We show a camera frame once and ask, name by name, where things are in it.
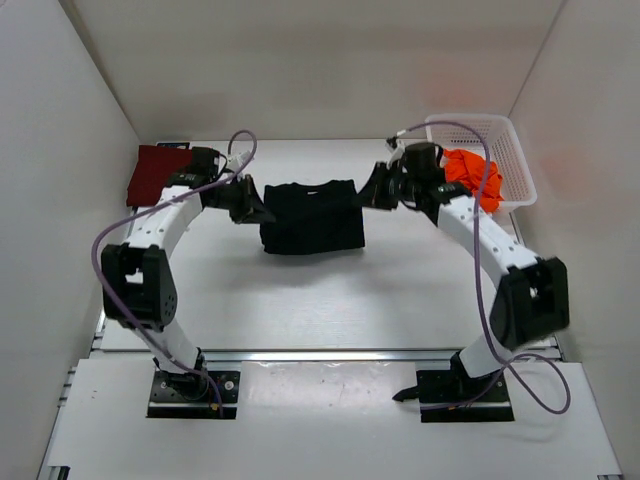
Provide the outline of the dark red t shirt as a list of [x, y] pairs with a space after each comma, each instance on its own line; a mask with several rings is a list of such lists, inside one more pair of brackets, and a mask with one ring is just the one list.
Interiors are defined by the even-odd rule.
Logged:
[[127, 187], [126, 206], [153, 207], [160, 201], [169, 177], [191, 162], [191, 151], [140, 145], [137, 163]]

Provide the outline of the orange t shirt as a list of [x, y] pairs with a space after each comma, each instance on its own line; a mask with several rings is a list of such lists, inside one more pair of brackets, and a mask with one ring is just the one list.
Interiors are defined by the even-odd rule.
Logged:
[[[446, 180], [449, 183], [461, 183], [473, 194], [476, 194], [482, 183], [486, 160], [476, 153], [463, 149], [445, 149], [443, 157]], [[497, 164], [491, 161], [487, 181], [480, 198], [480, 207], [488, 214], [495, 213], [503, 201], [502, 180], [503, 177]]]

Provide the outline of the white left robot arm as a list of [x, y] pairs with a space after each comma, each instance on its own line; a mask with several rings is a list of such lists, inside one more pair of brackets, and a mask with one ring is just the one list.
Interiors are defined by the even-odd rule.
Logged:
[[136, 215], [138, 225], [130, 235], [94, 256], [107, 318], [149, 347], [157, 368], [176, 375], [175, 388], [188, 400], [206, 395], [210, 377], [202, 370], [200, 349], [176, 318], [170, 257], [207, 208], [226, 211], [236, 224], [274, 221], [244, 171], [254, 155], [253, 150], [223, 155], [208, 147], [193, 148], [189, 164], [169, 175], [155, 205]]

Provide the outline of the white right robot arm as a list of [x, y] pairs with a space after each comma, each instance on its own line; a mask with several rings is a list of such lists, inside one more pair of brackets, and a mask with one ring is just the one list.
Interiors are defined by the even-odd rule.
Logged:
[[522, 347], [568, 327], [567, 268], [558, 258], [544, 259], [519, 244], [464, 185], [447, 181], [440, 146], [426, 141], [406, 146], [396, 138], [387, 143], [391, 158], [375, 164], [357, 205], [387, 211], [404, 205], [424, 214], [474, 257], [495, 287], [481, 338], [457, 354], [449, 375], [452, 393], [470, 400], [484, 389], [485, 377]]

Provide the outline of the black t shirt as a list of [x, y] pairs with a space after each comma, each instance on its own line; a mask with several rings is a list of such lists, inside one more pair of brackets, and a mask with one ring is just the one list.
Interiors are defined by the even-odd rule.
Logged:
[[362, 208], [352, 180], [320, 185], [267, 185], [264, 204], [275, 220], [260, 226], [271, 255], [313, 255], [365, 247]]

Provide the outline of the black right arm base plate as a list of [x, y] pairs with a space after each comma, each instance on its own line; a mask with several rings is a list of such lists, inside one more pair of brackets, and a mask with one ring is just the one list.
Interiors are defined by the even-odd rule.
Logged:
[[422, 423], [499, 423], [515, 417], [503, 373], [463, 379], [450, 370], [418, 370], [416, 385], [398, 391], [396, 402], [417, 400]]

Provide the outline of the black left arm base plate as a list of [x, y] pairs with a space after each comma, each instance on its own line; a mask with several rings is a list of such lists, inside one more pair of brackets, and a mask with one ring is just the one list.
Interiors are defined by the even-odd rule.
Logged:
[[235, 420], [241, 371], [214, 369], [207, 372], [216, 384], [199, 375], [154, 372], [147, 417], [151, 419]]

